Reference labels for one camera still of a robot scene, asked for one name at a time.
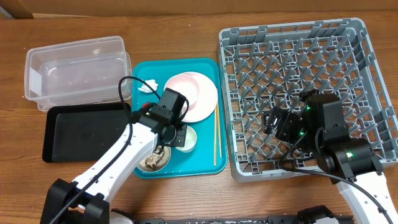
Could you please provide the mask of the small white cup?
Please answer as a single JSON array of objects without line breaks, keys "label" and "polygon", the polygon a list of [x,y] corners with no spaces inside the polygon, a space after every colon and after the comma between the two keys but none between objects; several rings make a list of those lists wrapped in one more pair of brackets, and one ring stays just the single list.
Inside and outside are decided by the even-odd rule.
[{"label": "small white cup", "polygon": [[187,126],[184,147],[176,147],[176,149],[184,153],[189,153],[194,150],[196,143],[197,134],[195,130],[190,126]]}]

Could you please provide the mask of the white round plate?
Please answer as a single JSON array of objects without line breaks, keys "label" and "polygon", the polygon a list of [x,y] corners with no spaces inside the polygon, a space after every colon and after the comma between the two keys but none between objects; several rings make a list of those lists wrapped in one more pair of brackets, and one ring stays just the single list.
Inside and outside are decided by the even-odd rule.
[{"label": "white round plate", "polygon": [[196,105],[186,113],[183,122],[196,123],[211,115],[218,102],[218,92],[215,84],[204,74],[198,72],[183,72],[193,77],[199,84],[200,92]]}]

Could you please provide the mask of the pink bowl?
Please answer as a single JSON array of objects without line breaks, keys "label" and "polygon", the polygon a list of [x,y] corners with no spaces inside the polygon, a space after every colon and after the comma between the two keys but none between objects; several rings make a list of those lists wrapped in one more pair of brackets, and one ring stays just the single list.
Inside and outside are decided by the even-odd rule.
[{"label": "pink bowl", "polygon": [[170,88],[185,96],[189,102],[189,111],[196,105],[200,88],[198,82],[190,75],[184,73],[174,75],[165,83],[164,89],[166,88]]}]

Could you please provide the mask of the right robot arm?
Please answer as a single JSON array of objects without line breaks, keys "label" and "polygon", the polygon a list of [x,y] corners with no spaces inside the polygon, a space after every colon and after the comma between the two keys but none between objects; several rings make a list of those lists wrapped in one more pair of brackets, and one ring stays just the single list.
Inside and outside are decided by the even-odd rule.
[{"label": "right robot arm", "polygon": [[[279,159],[279,167],[329,178],[358,223],[397,223],[378,155],[367,139],[349,135],[340,98],[312,90],[302,92],[300,101],[304,108],[299,114],[275,106],[262,115],[264,132],[291,144]],[[311,153],[321,170],[285,166],[287,157],[297,148]]]}]

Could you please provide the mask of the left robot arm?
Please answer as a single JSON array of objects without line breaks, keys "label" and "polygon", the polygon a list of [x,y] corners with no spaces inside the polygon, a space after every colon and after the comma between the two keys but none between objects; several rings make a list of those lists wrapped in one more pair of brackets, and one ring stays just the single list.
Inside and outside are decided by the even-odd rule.
[{"label": "left robot arm", "polygon": [[127,124],[120,138],[73,182],[57,179],[49,188],[41,223],[133,223],[110,203],[133,170],[157,147],[158,134]]}]

